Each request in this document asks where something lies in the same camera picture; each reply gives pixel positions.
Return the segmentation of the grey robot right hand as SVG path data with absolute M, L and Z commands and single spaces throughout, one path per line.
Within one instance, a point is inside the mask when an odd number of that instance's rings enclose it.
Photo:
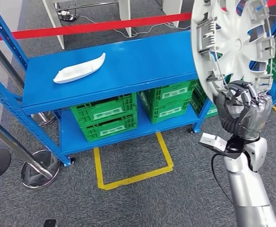
M 243 80 L 230 82 L 228 87 L 230 96 L 219 92 L 213 98 L 222 127 L 245 140 L 258 139 L 272 110 L 272 96 Z

